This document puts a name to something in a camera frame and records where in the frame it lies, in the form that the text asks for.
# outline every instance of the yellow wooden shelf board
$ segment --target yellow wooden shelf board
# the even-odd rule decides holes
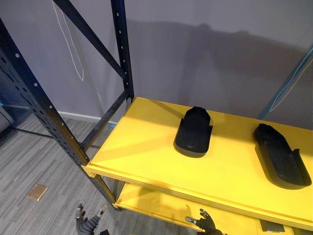
[[[187,223],[185,217],[190,216],[200,219],[200,208],[203,208],[211,215],[216,228],[225,234],[265,234],[262,232],[258,219],[206,206],[161,191],[129,183],[124,185],[115,205],[199,231],[199,227]],[[289,227],[285,226],[285,231],[285,235],[292,234]]]
[[[101,175],[256,218],[313,230],[313,187],[287,190],[265,177],[253,131],[273,126],[299,148],[313,176],[313,132],[213,111],[209,151],[202,158],[178,153],[173,141],[190,107],[136,98],[87,169]]]

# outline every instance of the black metal upright post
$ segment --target black metal upright post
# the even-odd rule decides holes
[[[134,98],[133,77],[131,68],[131,57],[129,53],[128,34],[126,24],[126,13],[124,0],[111,0],[112,14],[116,42],[118,48],[120,66],[125,72],[123,85],[125,90],[129,90],[129,98]]]
[[[25,102],[25,106],[32,111],[101,194],[111,204],[114,204],[115,196],[103,179],[99,175],[91,178],[81,168],[82,165],[86,166],[88,164],[88,156],[41,88],[1,19],[0,32],[0,78],[7,79],[14,88],[15,93]]]

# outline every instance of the lower shelf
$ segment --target lower shelf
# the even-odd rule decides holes
[[[186,222],[185,217],[190,216],[199,219],[201,217],[199,209],[203,208],[213,218],[216,228],[224,234],[269,234],[262,232],[258,219],[205,206],[129,183],[125,183],[116,206],[196,230],[200,229]],[[293,234],[290,227],[285,226],[285,231],[284,235]]]

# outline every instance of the white baseboard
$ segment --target white baseboard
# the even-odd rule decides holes
[[[97,123],[101,119],[100,117],[88,116],[88,115],[83,115],[83,114],[74,114],[74,113],[68,113],[68,112],[63,112],[63,111],[58,111],[58,113],[63,118],[71,118],[71,119],[78,120],[78,121],[87,121],[87,122]],[[115,121],[109,121],[109,123],[114,124],[114,125],[117,124],[117,122]]]

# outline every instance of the robotic hand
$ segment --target robotic hand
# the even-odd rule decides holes
[[[191,217],[185,217],[187,222],[197,225],[199,228],[205,230],[205,232],[199,232],[197,235],[223,235],[223,233],[215,228],[215,224],[211,216],[204,209],[200,209],[200,215],[204,217],[196,220]]]
[[[76,231],[78,235],[94,235],[94,230],[96,229],[98,222],[105,212],[107,205],[104,205],[97,215],[93,218],[84,219],[85,211],[83,211],[83,205],[80,203],[76,209],[75,217],[76,217]],[[102,231],[99,235],[110,235],[108,230]]]

